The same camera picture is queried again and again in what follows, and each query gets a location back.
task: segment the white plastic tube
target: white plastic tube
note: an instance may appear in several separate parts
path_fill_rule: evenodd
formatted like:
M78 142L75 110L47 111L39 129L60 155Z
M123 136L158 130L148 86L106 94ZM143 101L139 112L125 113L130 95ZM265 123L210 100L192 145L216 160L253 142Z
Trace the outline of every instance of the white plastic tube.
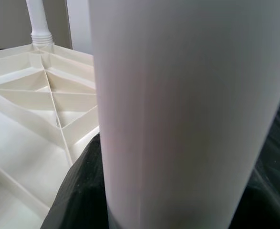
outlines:
M280 0L91 0L110 228L228 228L280 101Z
M52 45L52 35L45 18L42 0L26 0L31 20L31 38L34 45Z

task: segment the white plastic base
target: white plastic base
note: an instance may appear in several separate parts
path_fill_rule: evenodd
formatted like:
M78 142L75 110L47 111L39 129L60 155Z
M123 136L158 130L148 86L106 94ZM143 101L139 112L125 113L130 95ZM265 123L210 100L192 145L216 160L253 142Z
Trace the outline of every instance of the white plastic base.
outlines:
M92 56L55 45L0 51L0 229L39 228L98 132Z

